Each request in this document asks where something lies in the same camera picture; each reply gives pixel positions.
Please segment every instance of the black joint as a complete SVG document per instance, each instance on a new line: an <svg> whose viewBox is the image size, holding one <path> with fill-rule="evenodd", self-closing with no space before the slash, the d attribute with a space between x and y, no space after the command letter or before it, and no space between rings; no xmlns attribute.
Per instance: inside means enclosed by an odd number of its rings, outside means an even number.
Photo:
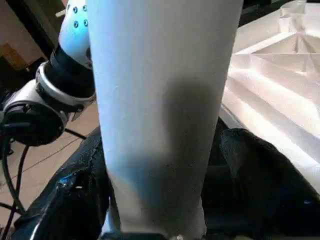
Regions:
<svg viewBox="0 0 320 240"><path fill-rule="evenodd" d="M95 94L92 70L81 65L58 47L44 67L48 80L60 91L76 98L89 98Z"/></svg>

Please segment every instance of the silver ring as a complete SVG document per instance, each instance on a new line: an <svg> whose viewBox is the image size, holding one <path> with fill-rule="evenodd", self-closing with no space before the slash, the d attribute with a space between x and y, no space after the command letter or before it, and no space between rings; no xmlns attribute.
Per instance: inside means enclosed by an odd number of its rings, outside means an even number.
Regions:
<svg viewBox="0 0 320 240"><path fill-rule="evenodd" d="M70 96L66 94L65 92L61 91L57 87L55 87L46 77L45 74L45 64L48 62L42 63L35 75L36 81L41 84L45 92L53 97L55 100L69 105L69 106L76 106L76 105L88 105L92 103L96 99L96 94L93 94L90 97L75 97L75 96Z"/></svg>

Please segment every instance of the cardboard box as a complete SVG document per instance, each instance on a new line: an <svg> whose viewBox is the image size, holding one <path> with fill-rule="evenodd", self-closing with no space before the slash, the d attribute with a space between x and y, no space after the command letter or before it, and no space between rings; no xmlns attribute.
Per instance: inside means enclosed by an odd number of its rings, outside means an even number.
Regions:
<svg viewBox="0 0 320 240"><path fill-rule="evenodd" d="M8 43L0 45L0 57L4 57L17 71L24 69L27 66L25 60Z"/></svg>

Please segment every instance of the black cloth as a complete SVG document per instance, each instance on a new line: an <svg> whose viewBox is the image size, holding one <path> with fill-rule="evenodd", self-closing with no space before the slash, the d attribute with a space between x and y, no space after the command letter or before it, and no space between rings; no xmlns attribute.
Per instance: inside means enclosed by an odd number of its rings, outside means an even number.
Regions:
<svg viewBox="0 0 320 240"><path fill-rule="evenodd" d="M28 240L33 236L33 240L96 240L105 221L110 194L97 128L58 169L26 214L14 223L12 239Z"/></svg>

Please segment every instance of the tiled floor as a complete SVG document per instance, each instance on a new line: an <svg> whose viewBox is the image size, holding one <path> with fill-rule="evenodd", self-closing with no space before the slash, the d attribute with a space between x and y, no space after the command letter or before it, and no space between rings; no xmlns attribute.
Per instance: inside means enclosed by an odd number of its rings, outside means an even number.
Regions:
<svg viewBox="0 0 320 240"><path fill-rule="evenodd" d="M67 127L78 133L87 135L98 125L98 109L97 104L94 103L85 110L80 118L78 118L74 122L70 122ZM23 166L23 170L25 172L23 172L22 175L20 190L20 199L25 208L28 208L32 201L41 193L52 175L77 149L80 143L81 140L77 137L68 133L64 133L59 139L51 144L40 147L31 147L29 149ZM14 154L8 157L8 165L11 177L14 177L17 174L20 155L24 149L24 145L15 142L12 145L12 149L14 150ZM1 168L0 202L11 205L13 203L13 199L9 193L7 186L1 185L4 183L5 180ZM0 207L0 226L7 223L9 213L10 212L7 209Z"/></svg>

